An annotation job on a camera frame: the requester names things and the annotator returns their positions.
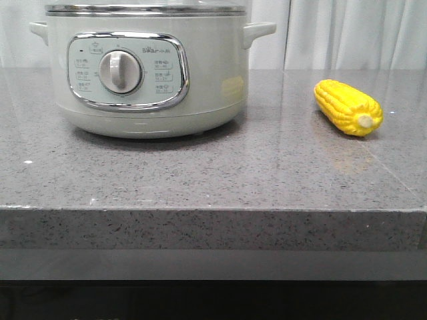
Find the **yellow corn cob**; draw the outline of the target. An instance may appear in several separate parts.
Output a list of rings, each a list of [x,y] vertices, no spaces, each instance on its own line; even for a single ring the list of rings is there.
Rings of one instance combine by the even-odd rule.
[[[347,135],[365,137],[383,122],[379,102],[346,83],[322,80],[314,87],[314,97],[321,112]]]

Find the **glass lid with steel rim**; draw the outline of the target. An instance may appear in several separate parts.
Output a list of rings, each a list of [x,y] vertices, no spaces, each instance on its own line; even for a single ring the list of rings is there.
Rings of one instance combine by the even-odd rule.
[[[48,16],[204,17],[245,16],[245,1],[54,1]]]

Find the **pale green electric cooking pot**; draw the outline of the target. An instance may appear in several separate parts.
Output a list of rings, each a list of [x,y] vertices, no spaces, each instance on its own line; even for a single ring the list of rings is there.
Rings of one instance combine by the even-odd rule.
[[[248,98],[246,41],[268,24],[236,18],[183,19],[177,33],[132,29],[51,35],[53,89],[65,118],[108,137],[190,135],[232,120]]]

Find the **white pleated curtain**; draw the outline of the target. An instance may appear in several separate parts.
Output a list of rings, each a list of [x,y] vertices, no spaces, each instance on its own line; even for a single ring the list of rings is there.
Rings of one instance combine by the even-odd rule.
[[[215,17],[48,16],[52,2],[1,2],[2,67],[48,66],[49,36],[72,24],[119,30],[129,19],[132,29],[177,33],[177,20],[236,18],[271,28],[246,41],[251,69],[426,68],[425,1],[245,1],[245,16]]]

